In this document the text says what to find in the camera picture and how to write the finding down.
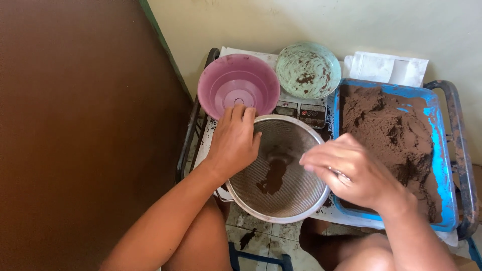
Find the blue tray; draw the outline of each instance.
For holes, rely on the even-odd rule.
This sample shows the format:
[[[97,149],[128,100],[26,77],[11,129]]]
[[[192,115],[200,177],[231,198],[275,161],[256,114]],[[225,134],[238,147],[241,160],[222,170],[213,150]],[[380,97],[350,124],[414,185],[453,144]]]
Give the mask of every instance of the blue tray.
[[[445,138],[445,128],[443,125],[442,113],[437,95],[425,88],[415,88],[407,86],[399,86],[392,84],[377,83],[372,81],[362,81],[356,79],[342,79],[340,85],[355,85],[360,87],[382,87],[382,91],[386,94],[399,95],[407,98],[421,97],[427,102],[427,108],[424,109],[428,121],[432,126],[433,161],[432,168],[439,185],[437,191],[442,197],[442,222],[432,224],[432,228],[438,231],[450,232],[456,229],[458,224],[457,202],[455,200],[455,189],[452,181],[452,169],[450,167],[450,158]],[[340,91],[339,87],[335,90],[335,106],[334,121],[330,124],[333,132],[333,138],[340,136]],[[375,213],[369,213],[361,210],[348,209],[340,204],[340,199],[334,197],[335,206],[345,215],[368,218],[381,221],[382,218]]]

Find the hand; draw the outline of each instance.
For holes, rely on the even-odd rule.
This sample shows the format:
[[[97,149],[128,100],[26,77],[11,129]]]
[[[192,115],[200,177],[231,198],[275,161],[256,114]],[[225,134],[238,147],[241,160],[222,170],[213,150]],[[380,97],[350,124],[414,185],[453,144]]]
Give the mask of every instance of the hand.
[[[301,157],[300,165],[315,172],[338,197],[380,215],[390,214],[404,203],[413,205],[414,195],[351,134],[312,148]],[[339,170],[351,181],[339,179],[328,167]]]
[[[255,117],[255,108],[236,104],[234,108],[226,108],[217,123],[205,161],[224,181],[249,166],[258,156],[261,132],[253,135]]]

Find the brown door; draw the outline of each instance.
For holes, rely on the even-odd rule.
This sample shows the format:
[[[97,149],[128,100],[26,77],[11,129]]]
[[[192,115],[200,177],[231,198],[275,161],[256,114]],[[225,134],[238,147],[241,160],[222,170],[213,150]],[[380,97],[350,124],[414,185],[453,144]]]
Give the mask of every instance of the brown door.
[[[0,270],[96,270],[174,182],[191,102],[136,0],[0,0]]]

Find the light green plate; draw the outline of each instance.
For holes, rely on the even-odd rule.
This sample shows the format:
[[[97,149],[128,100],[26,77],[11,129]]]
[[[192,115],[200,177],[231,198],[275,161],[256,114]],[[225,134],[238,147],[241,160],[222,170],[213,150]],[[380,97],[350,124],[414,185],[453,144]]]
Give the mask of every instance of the light green plate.
[[[314,42],[299,42],[281,51],[276,75],[288,93],[302,99],[319,99],[333,92],[341,81],[335,55]]]

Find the pink bowl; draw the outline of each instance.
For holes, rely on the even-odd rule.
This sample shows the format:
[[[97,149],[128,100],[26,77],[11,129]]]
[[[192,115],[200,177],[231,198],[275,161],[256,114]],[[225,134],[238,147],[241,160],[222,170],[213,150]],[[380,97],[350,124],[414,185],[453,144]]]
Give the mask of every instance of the pink bowl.
[[[198,83],[198,99],[213,119],[226,107],[242,103],[258,114],[271,114],[280,98],[275,71],[263,60],[248,54],[229,54],[204,69]]]

